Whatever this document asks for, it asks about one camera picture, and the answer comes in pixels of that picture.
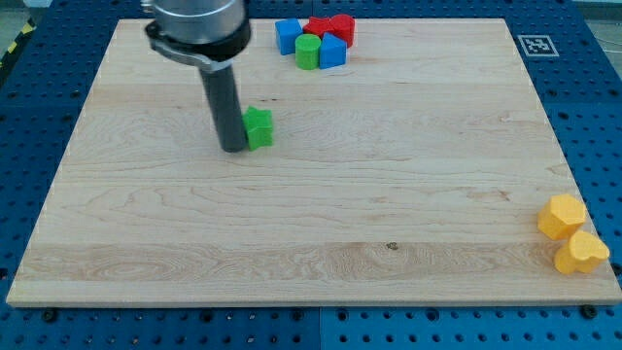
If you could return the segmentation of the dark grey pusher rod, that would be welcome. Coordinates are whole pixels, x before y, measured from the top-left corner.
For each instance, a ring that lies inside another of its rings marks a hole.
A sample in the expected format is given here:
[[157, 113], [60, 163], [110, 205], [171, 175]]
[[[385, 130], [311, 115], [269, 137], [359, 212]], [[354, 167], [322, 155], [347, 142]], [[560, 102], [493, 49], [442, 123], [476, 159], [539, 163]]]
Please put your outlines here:
[[221, 149], [227, 153], [243, 151], [248, 141], [232, 67], [200, 70], [199, 74]]

